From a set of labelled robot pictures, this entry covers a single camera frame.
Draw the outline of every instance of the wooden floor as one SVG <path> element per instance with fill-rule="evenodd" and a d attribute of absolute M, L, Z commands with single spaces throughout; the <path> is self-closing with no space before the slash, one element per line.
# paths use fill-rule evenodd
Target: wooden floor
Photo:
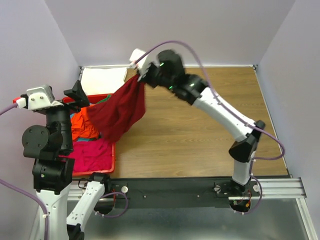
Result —
<path fill-rule="evenodd" d="M 198 68 L 189 73 L 202 76 Z M 240 112 L 263 120 L 273 132 L 267 109 L 252 68 L 207 68 L 218 93 Z M 134 72 L 128 70 L 127 79 Z M 112 177 L 204 177 L 232 176 L 233 159 L 228 150 L 232 136 L 204 112 L 189 106 L 162 87 L 145 87 L 146 114 L 116 144 Z M 276 156 L 278 145 L 261 138 L 256 156 Z M 258 160 L 257 176 L 286 175 L 282 159 Z"/>

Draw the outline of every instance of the orange cloth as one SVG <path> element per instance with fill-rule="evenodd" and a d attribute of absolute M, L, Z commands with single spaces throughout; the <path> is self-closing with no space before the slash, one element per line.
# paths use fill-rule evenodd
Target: orange cloth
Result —
<path fill-rule="evenodd" d="M 78 138 L 85 139 L 97 139 L 99 138 L 99 132 L 95 129 L 95 127 L 91 124 L 87 114 L 87 108 L 81 108 L 81 111 L 76 113 L 71 118 L 71 130 L 72 130 L 72 140 L 76 141 Z"/>

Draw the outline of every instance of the white wall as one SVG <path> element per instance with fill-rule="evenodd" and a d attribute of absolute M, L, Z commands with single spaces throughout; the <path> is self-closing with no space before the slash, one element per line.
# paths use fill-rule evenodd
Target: white wall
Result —
<path fill-rule="evenodd" d="M 297 0 L 258 65 L 289 172 L 301 177 L 320 236 L 320 1 Z"/>
<path fill-rule="evenodd" d="M 204 64 L 257 64 L 294 0 L 45 0 L 80 65 L 183 40 Z M 183 48 L 186 64 L 195 61 Z"/>
<path fill-rule="evenodd" d="M 26 89 L 50 84 L 56 97 L 71 88 L 79 68 L 43 0 L 0 1 L 0 109 Z M 33 192 L 34 160 L 23 157 L 21 137 L 45 116 L 13 109 L 0 117 L 0 178 Z M 37 204 L 0 185 L 0 239 L 26 240 Z"/>

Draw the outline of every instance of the red plastic bin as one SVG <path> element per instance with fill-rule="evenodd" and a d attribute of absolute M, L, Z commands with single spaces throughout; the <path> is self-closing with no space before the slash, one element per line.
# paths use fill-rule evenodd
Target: red plastic bin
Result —
<path fill-rule="evenodd" d="M 106 97 L 112 95 L 111 93 L 109 94 L 98 94 L 98 95 L 89 95 L 87 96 L 89 99 L 89 102 L 91 104 L 96 104 L 97 102 L 105 99 Z M 70 97 L 64 97 L 62 101 L 66 104 L 72 103 L 74 100 Z M 91 175 L 92 173 L 113 173 L 115 170 L 115 162 L 116 162 L 116 144 L 112 144 L 112 153 L 111 153 L 111 168 L 110 169 L 104 169 L 104 170 L 99 170 L 99 171 L 84 171 L 84 172 L 73 172 L 72 176 L 73 177 L 79 177 L 79 176 L 85 176 L 85 175 Z"/>

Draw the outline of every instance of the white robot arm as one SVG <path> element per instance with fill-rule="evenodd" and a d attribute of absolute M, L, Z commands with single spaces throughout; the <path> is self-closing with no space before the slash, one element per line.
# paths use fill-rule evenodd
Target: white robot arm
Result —
<path fill-rule="evenodd" d="M 144 54 L 144 51 L 135 49 L 130 57 L 130 62 L 135 63 L 135 60 Z M 153 88 L 156 86 L 167 88 L 179 99 L 206 112 L 230 132 L 235 140 L 229 150 L 234 159 L 232 179 L 240 194 L 246 189 L 246 185 L 251 179 L 252 159 L 261 135 L 259 131 L 253 130 L 249 125 L 264 129 L 264 122 L 246 117 L 221 96 L 214 96 L 209 84 L 198 75 L 186 74 L 181 57 L 173 50 L 164 50 L 157 55 L 157 58 L 159 66 L 152 62 L 149 55 L 136 64 L 140 74 L 139 81 L 145 82 Z M 247 124 L 234 117 L 221 103 Z"/>
<path fill-rule="evenodd" d="M 80 81 L 64 91 L 74 102 L 55 100 L 48 85 L 31 88 L 21 96 L 25 108 L 46 116 L 46 126 L 30 126 L 22 136 L 23 155 L 35 158 L 32 169 L 33 185 L 37 197 L 45 204 L 48 216 L 39 209 L 40 240 L 83 240 L 84 230 L 90 214 L 98 200 L 111 190 L 110 177 L 93 173 L 85 192 L 76 207 L 67 216 L 68 195 L 71 188 L 74 159 L 61 157 L 73 151 L 70 113 L 90 105 Z M 43 217 L 49 219 L 49 227 Z"/>

